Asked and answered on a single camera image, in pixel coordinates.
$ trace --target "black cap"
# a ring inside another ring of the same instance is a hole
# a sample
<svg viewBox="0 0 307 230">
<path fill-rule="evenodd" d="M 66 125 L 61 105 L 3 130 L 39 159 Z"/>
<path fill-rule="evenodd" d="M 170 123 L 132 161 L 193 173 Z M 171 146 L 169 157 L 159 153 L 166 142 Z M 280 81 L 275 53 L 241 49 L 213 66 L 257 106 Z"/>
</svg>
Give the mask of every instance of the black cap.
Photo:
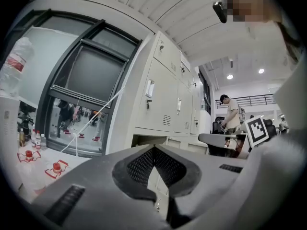
<svg viewBox="0 0 307 230">
<path fill-rule="evenodd" d="M 225 99 L 225 98 L 228 98 L 228 95 L 222 94 L 221 98 L 220 98 L 221 103 L 223 103 L 223 99 Z"/>
</svg>

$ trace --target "water bottle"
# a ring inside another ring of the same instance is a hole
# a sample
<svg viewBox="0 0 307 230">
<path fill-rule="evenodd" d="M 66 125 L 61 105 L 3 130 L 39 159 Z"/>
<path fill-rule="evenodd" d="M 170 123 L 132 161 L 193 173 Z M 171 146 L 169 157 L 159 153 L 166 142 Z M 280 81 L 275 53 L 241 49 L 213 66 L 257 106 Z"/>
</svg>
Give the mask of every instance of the water bottle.
<svg viewBox="0 0 307 230">
<path fill-rule="evenodd" d="M 22 71 L 33 54 L 29 38 L 22 37 L 15 43 L 0 71 L 0 89 L 11 96 L 18 95 Z"/>
<path fill-rule="evenodd" d="M 36 137 L 36 133 L 35 133 L 35 125 L 33 125 L 32 127 L 32 133 L 31 133 L 31 142 L 32 142 L 32 147 L 35 147 L 35 137 Z"/>
<path fill-rule="evenodd" d="M 19 145 L 21 147 L 25 147 L 25 137 L 24 137 L 24 129 L 21 128 L 19 132 Z"/>
<path fill-rule="evenodd" d="M 38 130 L 36 133 L 36 137 L 35 137 L 35 148 L 40 149 L 40 144 L 41 144 L 41 137 L 40 137 L 40 133 Z"/>
<path fill-rule="evenodd" d="M 41 140 L 40 140 L 40 148 L 41 150 L 46 150 L 47 149 L 47 142 L 46 142 L 46 137 L 44 134 L 42 134 Z"/>
<path fill-rule="evenodd" d="M 205 111 L 205 99 L 201 101 L 201 110 Z"/>
</svg>

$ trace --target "person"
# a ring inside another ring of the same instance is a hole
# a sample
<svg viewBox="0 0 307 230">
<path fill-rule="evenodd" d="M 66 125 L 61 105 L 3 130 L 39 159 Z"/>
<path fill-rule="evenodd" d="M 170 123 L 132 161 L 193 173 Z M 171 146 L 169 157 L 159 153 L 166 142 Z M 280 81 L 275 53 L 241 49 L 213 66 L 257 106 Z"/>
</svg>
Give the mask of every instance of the person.
<svg viewBox="0 0 307 230">
<path fill-rule="evenodd" d="M 222 121 L 221 126 L 228 129 L 226 134 L 233 134 L 236 128 L 240 126 L 239 104 L 235 99 L 229 98 L 228 95 L 222 94 L 221 103 L 228 105 L 227 117 Z"/>
<path fill-rule="evenodd" d="M 275 22 L 281 30 L 287 55 L 292 63 L 290 68 L 295 69 L 305 47 L 288 16 L 275 0 L 222 0 L 222 4 L 223 10 L 226 14 L 233 15 L 234 20 Z"/>
<path fill-rule="evenodd" d="M 61 100 L 58 104 L 58 107 L 61 109 L 59 112 L 58 119 L 58 138 L 60 138 L 60 130 L 67 130 L 68 126 L 73 121 L 74 107 L 72 104 Z"/>
<path fill-rule="evenodd" d="M 282 117 L 282 122 L 280 123 L 281 134 L 287 133 L 288 128 L 287 122 L 285 121 L 284 117 Z"/>
</svg>

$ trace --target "red label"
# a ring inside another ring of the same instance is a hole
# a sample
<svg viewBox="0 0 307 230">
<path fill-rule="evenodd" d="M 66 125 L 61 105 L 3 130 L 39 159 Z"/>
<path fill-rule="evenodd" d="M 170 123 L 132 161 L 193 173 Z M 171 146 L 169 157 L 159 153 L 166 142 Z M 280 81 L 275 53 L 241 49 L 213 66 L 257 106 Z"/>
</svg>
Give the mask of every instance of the red label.
<svg viewBox="0 0 307 230">
<path fill-rule="evenodd" d="M 12 67 L 14 67 L 15 69 L 19 70 L 20 72 L 23 70 L 24 65 L 21 64 L 19 61 L 13 59 L 12 57 L 8 56 L 8 58 L 6 59 L 7 63 L 9 65 L 11 65 Z"/>
</svg>

